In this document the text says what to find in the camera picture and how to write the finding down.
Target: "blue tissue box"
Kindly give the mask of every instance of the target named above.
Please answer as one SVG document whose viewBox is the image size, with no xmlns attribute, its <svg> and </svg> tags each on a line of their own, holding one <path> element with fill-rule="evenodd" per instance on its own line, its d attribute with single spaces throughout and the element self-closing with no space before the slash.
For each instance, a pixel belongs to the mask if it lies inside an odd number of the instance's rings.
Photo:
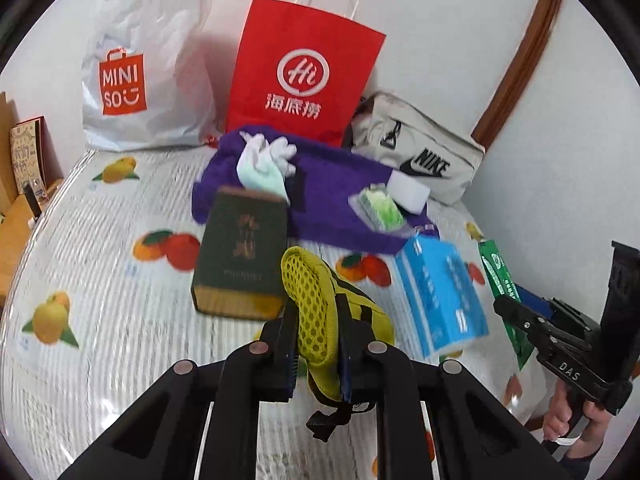
<svg viewBox="0 0 640 480">
<path fill-rule="evenodd" d="M 396 255 L 422 354 L 487 335 L 489 329 L 466 265 L 453 244 L 415 235 Z"/>
</svg>

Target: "red paper bag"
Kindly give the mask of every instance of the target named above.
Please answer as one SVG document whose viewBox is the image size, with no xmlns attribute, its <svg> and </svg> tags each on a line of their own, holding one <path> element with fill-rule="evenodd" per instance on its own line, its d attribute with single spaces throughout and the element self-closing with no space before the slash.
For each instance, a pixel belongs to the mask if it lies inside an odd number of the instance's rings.
<svg viewBox="0 0 640 480">
<path fill-rule="evenodd" d="M 226 131 L 266 124 L 340 146 L 385 35 L 324 10 L 253 0 Z"/>
</svg>

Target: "hi logo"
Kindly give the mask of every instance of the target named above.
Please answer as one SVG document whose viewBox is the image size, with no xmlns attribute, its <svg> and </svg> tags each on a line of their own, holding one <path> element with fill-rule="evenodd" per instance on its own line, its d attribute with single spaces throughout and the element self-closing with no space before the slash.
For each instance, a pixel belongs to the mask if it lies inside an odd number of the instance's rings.
<svg viewBox="0 0 640 480">
<path fill-rule="evenodd" d="M 310 48 L 292 50 L 278 63 L 278 82 L 291 95 L 315 95 L 329 82 L 329 64 Z"/>
<path fill-rule="evenodd" d="M 98 79 L 103 115 L 132 114 L 146 110 L 143 54 L 127 57 L 123 48 L 107 53 L 100 63 Z"/>
</svg>

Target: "wooden shelf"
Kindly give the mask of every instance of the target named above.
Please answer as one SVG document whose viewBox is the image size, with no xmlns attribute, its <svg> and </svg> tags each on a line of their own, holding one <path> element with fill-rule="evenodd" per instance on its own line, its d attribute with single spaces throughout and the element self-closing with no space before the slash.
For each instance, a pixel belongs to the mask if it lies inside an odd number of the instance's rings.
<svg viewBox="0 0 640 480">
<path fill-rule="evenodd" d="M 49 193 L 51 194 L 60 183 L 62 180 L 55 181 L 49 188 Z M 0 307 L 4 306 L 15 269 L 31 235 L 31 229 L 27 224 L 29 218 L 33 218 L 33 214 L 27 199 L 21 194 L 9 208 L 4 222 L 0 224 Z"/>
</svg>

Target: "miniso shopping bag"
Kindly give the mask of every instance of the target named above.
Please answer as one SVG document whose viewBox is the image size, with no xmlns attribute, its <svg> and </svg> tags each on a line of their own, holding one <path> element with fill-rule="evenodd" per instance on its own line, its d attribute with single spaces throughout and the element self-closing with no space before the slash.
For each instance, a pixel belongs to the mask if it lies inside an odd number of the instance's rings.
<svg viewBox="0 0 640 480">
<path fill-rule="evenodd" d="M 194 35 L 212 0 L 103 0 L 82 60 L 89 148 L 200 144 L 215 107 Z"/>
<path fill-rule="evenodd" d="M 226 131 L 266 124 L 340 146 L 385 35 L 350 18 L 253 0 L 236 60 Z"/>
</svg>

